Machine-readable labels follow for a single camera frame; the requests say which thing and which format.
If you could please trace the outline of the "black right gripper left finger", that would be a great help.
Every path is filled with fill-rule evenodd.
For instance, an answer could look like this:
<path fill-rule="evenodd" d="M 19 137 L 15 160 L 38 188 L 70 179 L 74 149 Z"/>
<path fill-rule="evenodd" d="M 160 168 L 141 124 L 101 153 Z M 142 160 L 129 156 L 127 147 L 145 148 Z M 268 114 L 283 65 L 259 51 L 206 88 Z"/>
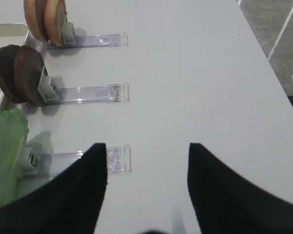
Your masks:
<path fill-rule="evenodd" d="M 36 191 L 0 208 L 0 234 L 92 234 L 107 187 L 106 145 Z"/>

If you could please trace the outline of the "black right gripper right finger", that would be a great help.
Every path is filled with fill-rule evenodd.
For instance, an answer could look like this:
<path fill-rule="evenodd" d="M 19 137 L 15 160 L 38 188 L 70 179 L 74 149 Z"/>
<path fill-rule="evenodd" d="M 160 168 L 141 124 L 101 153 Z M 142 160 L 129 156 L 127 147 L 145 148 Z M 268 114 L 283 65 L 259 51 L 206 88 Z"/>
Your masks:
<path fill-rule="evenodd" d="M 293 234 L 293 205 L 225 165 L 200 143 L 188 155 L 188 191 L 203 234 Z"/>

